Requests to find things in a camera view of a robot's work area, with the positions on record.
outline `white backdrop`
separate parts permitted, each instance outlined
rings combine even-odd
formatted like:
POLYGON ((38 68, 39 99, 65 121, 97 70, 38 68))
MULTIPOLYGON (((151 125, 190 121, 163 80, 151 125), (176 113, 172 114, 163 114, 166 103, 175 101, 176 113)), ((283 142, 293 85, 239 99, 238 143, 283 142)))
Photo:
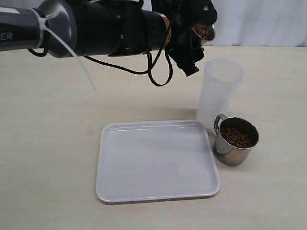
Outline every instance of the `white backdrop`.
MULTIPOLYGON (((151 10, 150 0, 144 9, 151 10)), ((42 0, 0 0, 37 6, 42 0)), ((218 12, 211 46, 307 46, 307 0, 212 0, 218 12)))

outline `table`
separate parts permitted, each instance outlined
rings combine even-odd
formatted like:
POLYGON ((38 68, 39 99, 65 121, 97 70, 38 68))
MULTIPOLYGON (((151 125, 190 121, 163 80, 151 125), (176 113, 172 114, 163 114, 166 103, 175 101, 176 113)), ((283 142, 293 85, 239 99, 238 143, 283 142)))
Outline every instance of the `table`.
MULTIPOLYGON (((0 226, 3 230, 306 229, 307 49, 207 47, 199 73, 174 65, 165 87, 83 59, 0 53, 0 226), (259 130, 238 167, 217 162, 222 188, 209 199, 105 205, 95 195, 99 140, 116 122, 193 119, 204 62, 245 69, 228 114, 259 130)), ((144 56, 101 60, 146 69, 144 56)), ((164 57, 153 71, 167 78, 164 57)), ((209 131, 214 140, 214 133, 209 131)))

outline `stainless steel cup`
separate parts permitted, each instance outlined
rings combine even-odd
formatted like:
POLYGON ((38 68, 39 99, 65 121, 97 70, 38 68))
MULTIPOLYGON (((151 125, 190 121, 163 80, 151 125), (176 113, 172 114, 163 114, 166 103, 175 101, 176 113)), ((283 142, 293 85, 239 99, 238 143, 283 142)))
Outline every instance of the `stainless steel cup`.
POLYGON ((238 166, 242 164, 259 140, 257 129, 250 122, 238 117, 227 117, 224 114, 220 114, 215 119, 214 129, 217 134, 214 154, 220 162, 229 166, 238 166), (252 147, 238 148, 229 144, 222 136, 220 130, 231 127, 246 133, 251 140, 252 147))

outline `clear plastic cup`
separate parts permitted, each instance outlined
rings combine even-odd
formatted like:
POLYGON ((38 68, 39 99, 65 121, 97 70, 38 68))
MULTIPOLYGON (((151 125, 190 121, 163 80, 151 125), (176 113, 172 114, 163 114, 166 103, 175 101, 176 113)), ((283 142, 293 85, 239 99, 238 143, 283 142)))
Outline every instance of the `clear plastic cup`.
POLYGON ((243 82, 244 69, 226 58, 206 63, 196 119, 207 129, 214 126, 216 116, 225 114, 236 89, 243 82))

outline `mug handle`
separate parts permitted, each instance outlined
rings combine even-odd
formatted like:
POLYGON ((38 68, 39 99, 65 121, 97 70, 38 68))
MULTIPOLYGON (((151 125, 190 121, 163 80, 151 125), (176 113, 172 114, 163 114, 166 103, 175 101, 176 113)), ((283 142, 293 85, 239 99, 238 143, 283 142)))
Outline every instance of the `mug handle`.
POLYGON ((227 118, 227 116, 224 115, 224 114, 219 114, 219 115, 216 117, 215 122, 214 122, 214 130, 215 130, 215 133, 216 133, 217 135, 221 134, 220 127, 219 127, 220 119, 221 119, 222 121, 224 121, 226 118, 227 118))

